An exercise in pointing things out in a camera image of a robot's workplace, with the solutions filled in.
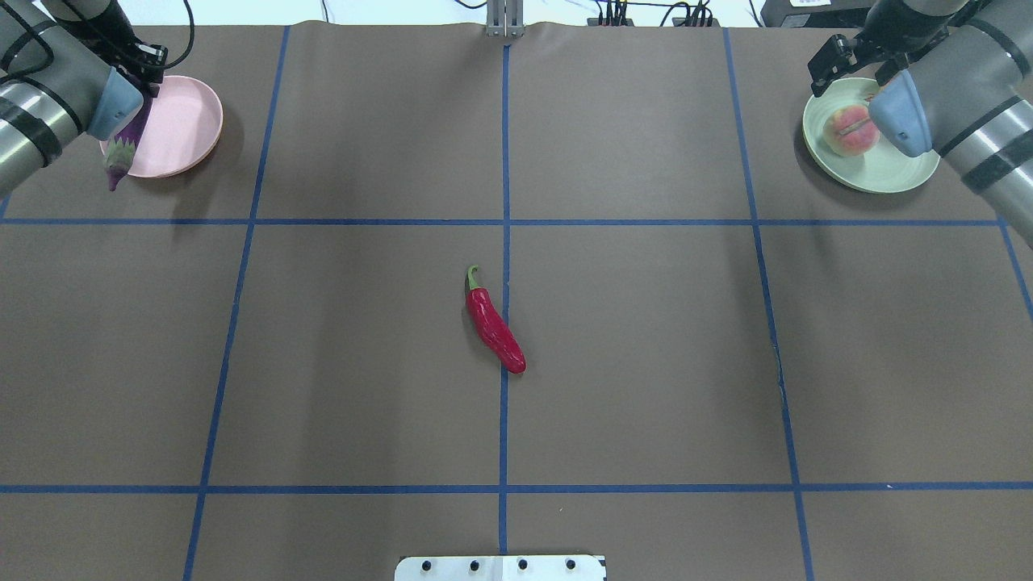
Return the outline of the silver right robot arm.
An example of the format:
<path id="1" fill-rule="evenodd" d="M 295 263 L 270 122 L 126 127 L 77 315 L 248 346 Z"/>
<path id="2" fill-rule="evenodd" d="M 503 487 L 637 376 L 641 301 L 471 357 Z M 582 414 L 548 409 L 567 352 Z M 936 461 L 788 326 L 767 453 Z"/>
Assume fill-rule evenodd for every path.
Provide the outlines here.
<path id="1" fill-rule="evenodd" d="M 878 1 L 853 38 L 831 36 L 808 63 L 820 97 L 838 78 L 879 64 L 868 108 L 901 154 L 940 155 L 963 184 L 1032 239 L 1032 4 L 993 1 L 954 31 L 963 1 Z"/>

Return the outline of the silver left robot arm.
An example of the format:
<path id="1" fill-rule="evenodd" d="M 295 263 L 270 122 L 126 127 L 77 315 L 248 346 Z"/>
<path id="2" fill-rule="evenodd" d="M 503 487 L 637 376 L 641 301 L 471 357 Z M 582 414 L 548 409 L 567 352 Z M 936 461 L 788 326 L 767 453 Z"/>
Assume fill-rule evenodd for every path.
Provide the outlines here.
<path id="1" fill-rule="evenodd" d="M 3 196 L 77 137 L 125 128 L 171 66 L 117 1 L 4 1 L 1 56 Z"/>

